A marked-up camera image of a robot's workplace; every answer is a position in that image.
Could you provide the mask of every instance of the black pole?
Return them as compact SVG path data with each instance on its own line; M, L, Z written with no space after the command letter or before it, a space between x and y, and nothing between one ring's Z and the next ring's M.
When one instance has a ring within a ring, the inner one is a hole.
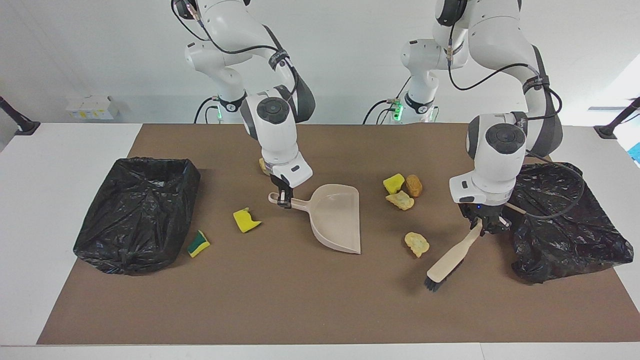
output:
M606 126L596 126L596 132L603 139L617 139L616 135L613 135L613 131L618 125L622 124L623 121L627 120L629 116L635 113L638 108L640 108L640 97L636 98L628 108L624 109L620 115L611 122L611 124Z
M8 102L6 102L3 97L0 96L0 108L4 110L7 115L15 121L18 125L18 131L15 132L16 135L32 135L35 133L40 123L37 121L31 121L29 118L19 113L16 109L14 109Z

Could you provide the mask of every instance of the black garbage bag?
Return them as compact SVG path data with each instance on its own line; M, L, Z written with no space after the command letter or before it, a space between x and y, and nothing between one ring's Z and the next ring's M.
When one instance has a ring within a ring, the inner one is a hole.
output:
M578 173L571 164L563 164ZM510 202L533 215L545 216L566 209L578 196L580 179L552 164L525 165ZM533 282L589 274L631 263L634 250L613 226L585 185L584 195L567 214L536 220L512 211L513 248L518 260L511 265L517 276Z
M199 184L189 160L116 161L84 218L74 254L107 274L171 265L189 231Z

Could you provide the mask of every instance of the green light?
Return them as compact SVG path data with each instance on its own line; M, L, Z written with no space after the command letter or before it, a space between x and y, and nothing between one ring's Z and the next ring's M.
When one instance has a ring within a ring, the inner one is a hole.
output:
M394 120L400 121L402 119L402 112L404 111L404 106L399 101L396 101L395 106L396 108L394 111Z

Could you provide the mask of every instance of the dustpan handle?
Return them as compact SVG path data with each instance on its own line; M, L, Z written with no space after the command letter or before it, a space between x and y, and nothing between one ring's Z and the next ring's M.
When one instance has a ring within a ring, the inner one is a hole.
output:
M272 204L278 204L278 194L277 193L270 193L269 194L269 202L272 203ZM296 209L296 210L306 211L308 213L309 212L309 206L308 205L309 205L309 201L291 199L291 207Z

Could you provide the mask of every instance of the dustpan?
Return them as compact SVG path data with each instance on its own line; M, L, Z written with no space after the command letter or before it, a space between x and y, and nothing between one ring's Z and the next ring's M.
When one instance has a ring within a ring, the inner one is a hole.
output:
M269 201L278 203L278 194ZM324 246L333 250L360 254L360 193L346 185L320 186L311 200L291 199L291 207L309 213L311 229Z

